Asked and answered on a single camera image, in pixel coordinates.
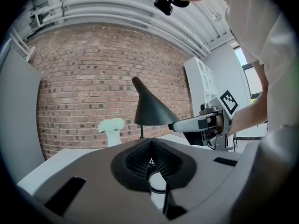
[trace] white shirt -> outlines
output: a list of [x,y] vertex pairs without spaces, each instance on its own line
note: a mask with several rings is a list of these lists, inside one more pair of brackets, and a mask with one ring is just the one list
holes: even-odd
[[269,82],[268,131],[299,121],[299,56],[294,30],[272,0],[225,0],[226,20],[248,63],[259,61]]

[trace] human arm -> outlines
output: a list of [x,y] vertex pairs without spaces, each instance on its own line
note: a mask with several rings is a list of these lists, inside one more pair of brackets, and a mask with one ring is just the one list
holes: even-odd
[[234,115],[228,136],[267,121],[268,80],[264,72],[264,65],[260,65],[258,61],[253,62],[252,65],[261,81],[262,91],[253,104],[239,110]]

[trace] white ceiling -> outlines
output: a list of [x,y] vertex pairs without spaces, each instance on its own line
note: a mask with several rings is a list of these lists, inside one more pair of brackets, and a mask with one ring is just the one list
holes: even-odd
[[[226,3],[205,0],[175,7],[166,16],[155,0],[29,0],[13,24],[21,37],[84,22],[108,22],[142,29],[178,45],[197,57],[232,39],[225,21]],[[222,19],[213,21],[213,13]]]

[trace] white shelf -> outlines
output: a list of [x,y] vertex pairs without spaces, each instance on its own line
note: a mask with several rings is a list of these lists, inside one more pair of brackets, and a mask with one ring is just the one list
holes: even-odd
[[199,115],[202,104],[217,96],[216,81],[212,70],[196,57],[185,63],[185,70],[191,93],[193,116],[195,117]]

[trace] brick wall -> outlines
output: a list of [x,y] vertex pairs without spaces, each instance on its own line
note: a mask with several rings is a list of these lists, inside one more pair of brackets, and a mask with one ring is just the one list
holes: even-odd
[[[138,76],[180,119],[191,116],[183,64],[190,58],[166,40],[127,27],[107,24],[67,26],[32,37],[29,61],[42,73],[37,125],[45,158],[63,147],[107,146],[97,125],[123,118],[123,142],[140,137],[134,124]],[[170,133],[167,126],[147,126],[145,137]]]

